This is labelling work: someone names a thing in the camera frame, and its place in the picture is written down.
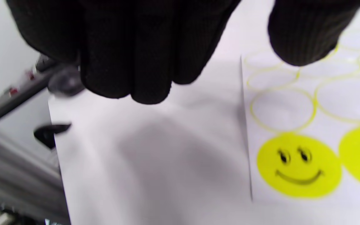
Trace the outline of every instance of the white paper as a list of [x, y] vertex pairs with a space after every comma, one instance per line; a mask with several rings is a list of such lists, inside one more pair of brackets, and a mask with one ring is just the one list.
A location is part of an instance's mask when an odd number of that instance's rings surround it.
[[360, 205], [360, 14], [305, 67], [242, 55], [254, 201]]

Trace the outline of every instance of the black glove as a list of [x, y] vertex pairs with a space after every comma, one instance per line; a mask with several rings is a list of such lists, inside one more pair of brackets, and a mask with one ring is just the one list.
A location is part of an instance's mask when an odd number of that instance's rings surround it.
[[190, 84], [240, 0], [7, 0], [26, 42], [108, 98], [156, 104]]
[[304, 66], [333, 50], [360, 0], [276, 0], [269, 17], [270, 43], [285, 62]]

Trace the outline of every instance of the finger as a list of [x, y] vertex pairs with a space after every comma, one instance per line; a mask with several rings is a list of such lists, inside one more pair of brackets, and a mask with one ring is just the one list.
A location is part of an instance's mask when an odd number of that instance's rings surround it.
[[81, 1], [86, 43], [81, 50], [84, 86], [107, 98], [122, 98], [133, 86], [133, 13], [130, 1]]
[[65, 63], [76, 60], [81, 21], [73, 0], [7, 0], [17, 28], [34, 49]]
[[181, 19], [174, 82], [190, 84], [213, 54], [240, 0], [188, 0]]
[[134, 50], [135, 81], [132, 97], [157, 104], [170, 91], [173, 78], [175, 0], [138, 0]]

